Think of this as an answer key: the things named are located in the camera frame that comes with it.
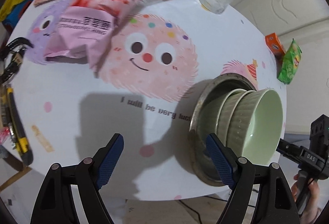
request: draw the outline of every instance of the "blue gripper pad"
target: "blue gripper pad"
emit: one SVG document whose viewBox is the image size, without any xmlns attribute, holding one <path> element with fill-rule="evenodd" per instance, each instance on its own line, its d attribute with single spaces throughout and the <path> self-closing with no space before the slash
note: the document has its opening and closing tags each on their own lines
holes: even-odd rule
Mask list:
<svg viewBox="0 0 329 224">
<path fill-rule="evenodd" d="M 230 189 L 233 189 L 235 186 L 235 181 L 233 180 L 233 169 L 215 140 L 210 135 L 207 137 L 206 147 L 222 182 L 225 185 L 228 185 Z"/>
<path fill-rule="evenodd" d="M 119 135 L 99 166 L 96 181 L 97 190 L 100 190 L 102 186 L 109 182 L 112 172 L 116 167 L 116 163 L 123 151 L 123 145 L 123 137 Z"/>
</svg>

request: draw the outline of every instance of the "human hand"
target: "human hand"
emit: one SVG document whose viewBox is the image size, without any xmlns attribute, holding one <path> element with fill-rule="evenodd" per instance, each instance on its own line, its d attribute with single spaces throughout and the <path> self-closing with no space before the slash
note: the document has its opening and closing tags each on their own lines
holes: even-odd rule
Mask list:
<svg viewBox="0 0 329 224">
<path fill-rule="evenodd" d="M 294 180 L 298 180 L 298 174 L 293 177 Z M 306 208 L 303 212 L 303 215 L 300 218 L 301 224 L 309 224 L 311 223 L 316 215 L 317 215 L 317 203 L 320 197 L 320 188 L 319 184 L 316 181 L 312 181 L 312 183 L 308 186 L 310 190 L 310 200 L 308 201 Z M 291 187 L 291 192 L 294 200 L 297 199 L 297 182 L 295 182 Z"/>
</svg>

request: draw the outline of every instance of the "cartoon mouth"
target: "cartoon mouth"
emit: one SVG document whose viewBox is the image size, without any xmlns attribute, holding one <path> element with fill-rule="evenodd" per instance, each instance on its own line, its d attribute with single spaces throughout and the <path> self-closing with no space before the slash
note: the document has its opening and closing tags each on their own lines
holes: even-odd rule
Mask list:
<svg viewBox="0 0 329 224">
<path fill-rule="evenodd" d="M 148 71 L 147 69 L 144 69 L 144 68 L 139 67 L 139 66 L 134 62 L 134 58 L 131 58 L 130 61 L 133 63 L 133 65 L 135 65 L 135 66 L 138 67 L 139 69 L 142 69 L 143 71 Z"/>
</svg>

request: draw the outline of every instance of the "bowl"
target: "bowl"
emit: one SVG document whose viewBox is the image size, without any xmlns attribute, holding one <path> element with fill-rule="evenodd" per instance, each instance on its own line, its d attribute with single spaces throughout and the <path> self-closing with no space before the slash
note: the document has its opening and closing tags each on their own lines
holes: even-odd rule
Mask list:
<svg viewBox="0 0 329 224">
<path fill-rule="evenodd" d="M 239 101 L 249 93 L 255 92 L 254 90 L 244 91 L 238 94 L 234 94 L 229 96 L 226 101 L 224 102 L 222 109 L 220 111 L 219 120 L 218 120 L 218 126 L 216 135 L 222 142 L 224 146 L 226 146 L 226 139 L 227 139 L 227 132 L 228 127 L 230 125 L 231 117 L 233 115 L 233 112 L 239 103 Z"/>
<path fill-rule="evenodd" d="M 200 114 L 200 124 L 198 126 L 198 133 L 200 134 L 201 141 L 204 142 L 204 146 L 206 145 L 207 136 L 210 133 L 217 133 L 218 119 L 220 115 L 220 111 L 225 103 L 225 101 L 234 94 L 246 92 L 244 89 L 237 88 L 234 90 L 223 89 L 218 96 L 210 101 L 208 104 L 204 106 Z"/>
<path fill-rule="evenodd" d="M 198 134 L 200 113 L 207 103 L 222 93 L 223 90 L 231 91 L 236 88 L 244 90 L 256 90 L 253 84 L 245 77 L 237 73 L 225 73 L 209 82 L 202 91 L 192 114 L 188 136 L 190 161 L 196 176 L 210 186 L 224 186 L 220 176 L 206 151 L 204 143 Z"/>
<path fill-rule="evenodd" d="M 282 123 L 281 99 L 274 89 L 249 93 L 233 112 L 226 146 L 253 164 L 267 165 L 279 143 Z"/>
</svg>

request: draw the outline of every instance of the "table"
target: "table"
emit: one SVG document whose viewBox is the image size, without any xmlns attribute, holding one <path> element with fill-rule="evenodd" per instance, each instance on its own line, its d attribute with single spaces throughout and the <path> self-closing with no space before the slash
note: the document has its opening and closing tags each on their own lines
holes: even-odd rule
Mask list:
<svg viewBox="0 0 329 224">
<path fill-rule="evenodd" d="M 10 40 L 26 36 L 52 3 L 30 6 Z M 237 72 L 258 89 L 274 88 L 286 119 L 286 87 L 276 79 L 276 62 L 264 36 L 232 7 L 215 15 L 198 0 L 169 0 L 137 13 L 112 40 L 100 78 L 88 64 L 40 65 L 24 58 L 12 86 L 34 153 L 31 168 L 45 175 L 55 162 L 78 164 L 118 132 L 124 136 L 124 151 L 102 195 L 173 200 L 227 189 L 208 186 L 193 173 L 190 116 L 210 79 Z M 139 55 L 130 52 L 136 36 L 148 46 Z M 18 156 L 8 140 L 4 146 Z M 278 158 L 275 153 L 271 161 Z"/>
</svg>

